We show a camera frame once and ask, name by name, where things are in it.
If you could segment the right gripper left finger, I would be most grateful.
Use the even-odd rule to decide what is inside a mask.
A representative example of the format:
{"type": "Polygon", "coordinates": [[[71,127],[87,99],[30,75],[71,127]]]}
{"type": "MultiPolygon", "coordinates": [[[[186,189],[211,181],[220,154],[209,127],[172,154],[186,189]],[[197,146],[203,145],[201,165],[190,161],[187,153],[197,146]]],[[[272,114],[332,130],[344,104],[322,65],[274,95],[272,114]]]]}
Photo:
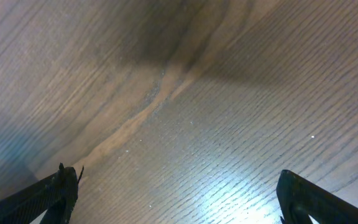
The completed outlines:
{"type": "Polygon", "coordinates": [[[0,223],[31,223],[40,215],[43,224],[69,223],[82,175],[60,164],[56,173],[0,200],[0,223]]]}

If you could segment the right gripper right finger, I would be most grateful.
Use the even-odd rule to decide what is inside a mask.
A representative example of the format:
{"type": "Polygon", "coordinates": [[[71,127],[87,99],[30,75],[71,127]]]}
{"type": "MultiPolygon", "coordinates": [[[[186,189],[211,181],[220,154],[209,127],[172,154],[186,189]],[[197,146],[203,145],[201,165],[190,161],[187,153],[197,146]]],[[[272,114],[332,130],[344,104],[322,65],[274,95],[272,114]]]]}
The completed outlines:
{"type": "Polygon", "coordinates": [[[290,170],[282,170],[276,193],[282,223],[358,223],[358,208],[290,170]]]}

